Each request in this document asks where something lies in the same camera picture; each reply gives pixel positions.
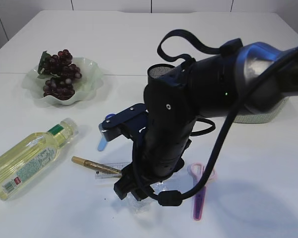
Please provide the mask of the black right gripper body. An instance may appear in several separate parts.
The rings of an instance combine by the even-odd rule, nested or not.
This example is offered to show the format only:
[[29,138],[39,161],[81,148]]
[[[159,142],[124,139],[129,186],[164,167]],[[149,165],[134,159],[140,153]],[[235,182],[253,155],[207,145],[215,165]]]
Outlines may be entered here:
[[[184,167],[184,160],[181,158],[174,170],[165,177],[157,177],[157,176],[141,176],[139,174],[140,181],[142,185],[146,188],[146,190],[149,192],[153,192],[153,189],[151,188],[151,185],[157,182],[163,182],[169,178],[171,178],[174,174],[176,174],[180,169]],[[114,183],[114,191],[117,194],[117,196],[123,200],[129,192],[132,193],[132,195],[135,197],[137,201],[141,201],[148,196],[141,190],[141,187],[137,184],[136,178],[134,176],[134,170],[133,170],[133,163],[128,164],[121,170],[122,176],[119,178],[117,182]]]

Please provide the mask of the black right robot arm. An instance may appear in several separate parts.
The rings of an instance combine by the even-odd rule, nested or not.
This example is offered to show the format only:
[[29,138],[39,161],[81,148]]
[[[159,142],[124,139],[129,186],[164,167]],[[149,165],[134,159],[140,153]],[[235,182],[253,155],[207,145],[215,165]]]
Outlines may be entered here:
[[[143,103],[101,124],[107,140],[123,135],[133,141],[132,161],[114,184],[115,193],[120,199],[132,193],[137,200],[180,205],[206,183],[235,117],[268,113],[289,96],[298,96],[298,47],[280,51],[262,42],[230,41],[210,58],[189,59],[149,78]],[[155,194],[151,185],[184,166],[190,137],[213,131],[215,117],[225,122],[198,184],[186,193]]]

